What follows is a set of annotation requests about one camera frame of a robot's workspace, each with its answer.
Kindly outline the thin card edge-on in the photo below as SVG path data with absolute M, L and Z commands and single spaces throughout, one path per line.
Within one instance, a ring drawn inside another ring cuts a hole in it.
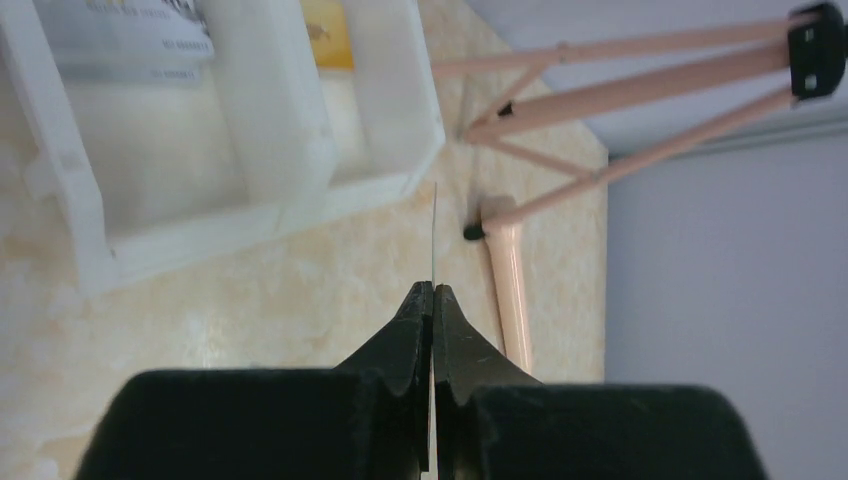
M 437 182 L 434 183 L 433 192 L 432 192 L 432 205 L 431 205 L 431 229 L 430 229 L 430 258 L 431 258 L 431 285 L 433 288 L 436 287 L 436 238 L 437 238 L 437 220 L 438 220 L 438 190 L 439 185 Z M 436 405 L 435 405 L 435 367 L 434 367 L 434 357 L 433 353 L 430 353 L 429 357 L 429 465 L 430 471 L 426 475 L 426 479 L 434 480 L 439 478 L 438 473 L 438 454 L 437 454 L 437 417 L 436 417 Z

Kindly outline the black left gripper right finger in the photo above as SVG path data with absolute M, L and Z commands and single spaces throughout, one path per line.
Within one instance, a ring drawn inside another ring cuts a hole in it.
M 694 385 L 545 384 L 434 292 L 442 479 L 763 479 L 742 416 Z

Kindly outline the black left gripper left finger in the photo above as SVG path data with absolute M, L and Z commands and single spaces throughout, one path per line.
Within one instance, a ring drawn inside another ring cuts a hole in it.
M 149 370 L 117 392 L 80 479 L 417 479 L 429 462 L 434 287 L 332 368 Z

